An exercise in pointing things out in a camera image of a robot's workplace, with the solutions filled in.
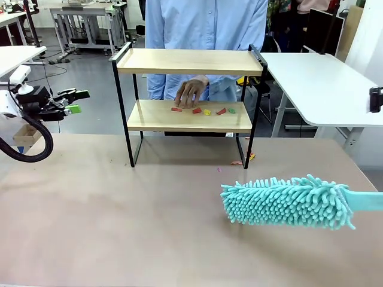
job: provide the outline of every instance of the desk leg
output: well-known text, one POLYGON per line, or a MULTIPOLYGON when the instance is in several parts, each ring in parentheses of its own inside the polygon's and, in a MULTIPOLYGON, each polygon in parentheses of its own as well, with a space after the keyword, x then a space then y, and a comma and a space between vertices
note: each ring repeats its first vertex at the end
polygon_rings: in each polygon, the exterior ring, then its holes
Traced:
POLYGON ((8 38, 10 39, 11 46, 13 46, 12 34, 11 34, 11 31, 10 31, 10 28, 8 27, 8 25, 6 25, 5 28, 7 29, 8 38))
POLYGON ((23 43, 24 46, 26 46, 25 36, 24 36, 24 33, 23 33, 22 26, 20 24, 19 18, 17 18, 17 22, 16 23, 17 23, 17 28, 19 29, 20 37, 22 39, 22 43, 23 43))
POLYGON ((56 26, 56 21, 54 20, 53 13, 51 13, 50 15, 52 16, 53 27, 54 27, 54 31, 56 32, 57 40, 59 41, 59 45, 60 45, 60 49, 61 49, 61 52, 62 52, 62 56, 65 57, 66 56, 65 50, 64 50, 64 47, 63 47, 61 39, 60 39, 60 33, 59 33, 59 30, 58 30, 58 28, 56 26))
POLYGON ((108 29, 108 36, 109 36, 109 43, 110 43, 110 50, 111 50, 111 52, 112 52, 112 56, 114 56, 114 54, 115 54, 115 49, 114 49, 114 44, 113 44, 113 39, 112 39, 112 29, 113 29, 113 27, 112 27, 112 18, 111 18, 111 16, 109 16, 108 14, 106 14, 105 15, 106 16, 106 18, 107 18, 107 23, 108 23, 108 27, 107 27, 107 29, 108 29))
POLYGON ((316 139, 321 139, 323 138, 323 134, 325 132, 325 127, 318 127, 317 131, 315 132, 314 138, 316 139))
POLYGON ((343 149, 348 155, 353 155, 354 147, 357 141, 359 140, 363 130, 364 130, 364 127, 353 127, 351 129, 351 132, 348 135, 345 144, 343 145, 343 149))
POLYGON ((278 137, 278 133, 279 133, 279 130, 281 128, 283 115, 285 113, 286 104, 287 104, 287 96, 285 95, 285 93, 283 93, 281 103, 279 104, 278 113, 276 114, 273 132, 271 133, 272 138, 278 137))

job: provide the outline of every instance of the wooden box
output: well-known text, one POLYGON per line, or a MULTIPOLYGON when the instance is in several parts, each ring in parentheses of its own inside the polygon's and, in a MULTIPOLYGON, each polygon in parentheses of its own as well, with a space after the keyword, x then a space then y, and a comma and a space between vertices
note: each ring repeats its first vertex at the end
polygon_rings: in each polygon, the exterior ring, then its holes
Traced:
POLYGON ((32 146, 41 137, 41 133, 29 124, 25 124, 13 136, 17 146, 32 146))

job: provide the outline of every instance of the wooden shelf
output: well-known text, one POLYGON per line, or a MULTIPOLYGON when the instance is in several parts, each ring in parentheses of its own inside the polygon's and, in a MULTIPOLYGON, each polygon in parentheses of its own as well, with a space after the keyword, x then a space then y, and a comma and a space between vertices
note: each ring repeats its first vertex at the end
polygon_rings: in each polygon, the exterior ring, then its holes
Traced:
POLYGON ((261 76, 250 51, 131 48, 117 64, 128 74, 261 76))
POLYGON ((193 109, 173 112, 172 100, 137 100, 127 121, 129 130, 156 132, 232 132, 249 133, 251 121, 242 102, 201 101, 201 110, 209 109, 211 115, 203 112, 193 114, 193 109), (217 115, 221 109, 233 108, 236 113, 217 115))

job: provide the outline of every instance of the black monitor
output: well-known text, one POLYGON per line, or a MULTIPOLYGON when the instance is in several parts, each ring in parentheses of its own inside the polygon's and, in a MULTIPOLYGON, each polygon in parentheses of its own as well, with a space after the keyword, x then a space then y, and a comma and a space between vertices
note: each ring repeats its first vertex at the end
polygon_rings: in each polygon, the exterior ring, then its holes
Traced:
MULTIPOLYGON (((305 37, 305 46, 317 53, 320 53, 327 33, 330 29, 332 15, 327 12, 310 10, 309 22, 305 37)), ((344 19, 337 17, 330 34, 325 53, 335 56, 341 38, 344 19)))

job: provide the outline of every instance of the white desk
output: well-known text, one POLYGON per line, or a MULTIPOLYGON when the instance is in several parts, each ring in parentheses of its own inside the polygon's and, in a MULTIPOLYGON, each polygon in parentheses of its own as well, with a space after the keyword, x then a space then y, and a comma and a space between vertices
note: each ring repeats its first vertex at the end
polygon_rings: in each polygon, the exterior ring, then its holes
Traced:
POLYGON ((46 47, 4 46, 0 47, 0 77, 46 51, 46 47))
POLYGON ((377 86, 331 55, 317 53, 263 53, 270 73, 284 94, 272 137, 278 136, 287 98, 313 126, 351 127, 344 148, 351 148, 365 127, 383 127, 383 113, 367 113, 369 89, 377 86))
POLYGON ((65 3, 52 3, 43 6, 43 9, 49 9, 54 28, 56 31, 57 39, 59 40, 60 48, 62 50, 62 57, 67 56, 65 51, 66 47, 71 48, 110 48, 112 55, 115 49, 123 45, 126 41, 124 36, 123 27, 121 28, 119 20, 119 13, 113 8, 112 3, 92 3, 83 5, 82 10, 64 10, 63 7, 69 7, 65 3), (80 44, 73 43, 71 39, 77 36, 76 21, 74 17, 82 17, 84 19, 84 27, 88 43, 80 44), (109 36, 109 45, 98 44, 96 39, 100 36, 97 16, 105 16, 107 19, 107 30, 109 36))
POLYGON ((8 37, 10 39, 11 45, 13 45, 13 42, 12 42, 12 36, 11 36, 11 32, 10 32, 8 25, 10 25, 12 23, 17 23, 17 27, 19 29, 19 33, 20 33, 20 36, 22 38, 23 45, 26 45, 23 29, 22 29, 22 26, 21 26, 20 20, 19 20, 19 17, 23 16, 23 15, 26 15, 26 13, 20 12, 20 13, 14 13, 14 14, 8 14, 8 13, 0 14, 0 28, 2 28, 2 27, 7 28, 8 37))

